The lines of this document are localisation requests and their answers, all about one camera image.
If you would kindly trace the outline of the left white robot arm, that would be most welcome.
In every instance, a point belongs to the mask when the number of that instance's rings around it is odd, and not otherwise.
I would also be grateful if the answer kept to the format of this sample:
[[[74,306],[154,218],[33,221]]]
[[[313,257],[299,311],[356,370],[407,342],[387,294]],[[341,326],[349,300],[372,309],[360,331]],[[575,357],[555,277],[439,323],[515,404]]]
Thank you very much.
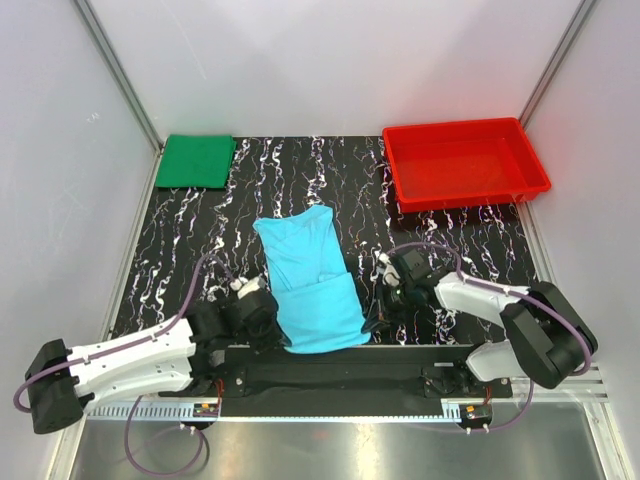
[[[25,373],[25,407],[38,435],[139,396],[202,397],[223,384],[225,350],[246,344],[260,354],[289,345],[266,290],[201,302],[156,326],[114,340],[69,348],[44,344]]]

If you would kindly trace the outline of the light blue t shirt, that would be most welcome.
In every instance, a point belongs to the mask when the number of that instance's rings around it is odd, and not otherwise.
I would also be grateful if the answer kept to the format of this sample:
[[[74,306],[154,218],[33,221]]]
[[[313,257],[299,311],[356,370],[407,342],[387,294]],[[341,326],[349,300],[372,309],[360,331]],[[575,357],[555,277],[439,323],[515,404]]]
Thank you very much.
[[[332,208],[314,205],[286,218],[260,218],[253,228],[279,305],[276,320],[290,341],[286,351],[323,354],[369,342]]]

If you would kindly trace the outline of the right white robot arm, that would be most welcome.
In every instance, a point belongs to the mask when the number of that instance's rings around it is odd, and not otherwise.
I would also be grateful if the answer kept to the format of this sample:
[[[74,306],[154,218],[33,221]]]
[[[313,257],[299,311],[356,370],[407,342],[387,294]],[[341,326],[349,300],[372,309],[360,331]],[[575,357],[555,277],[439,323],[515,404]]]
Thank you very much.
[[[417,280],[384,274],[363,331],[388,329],[426,305],[478,317],[504,331],[503,341],[475,347],[454,371],[455,387],[466,396],[503,377],[525,376],[554,389],[588,369],[598,350],[596,337],[556,285],[510,286],[444,269]]]

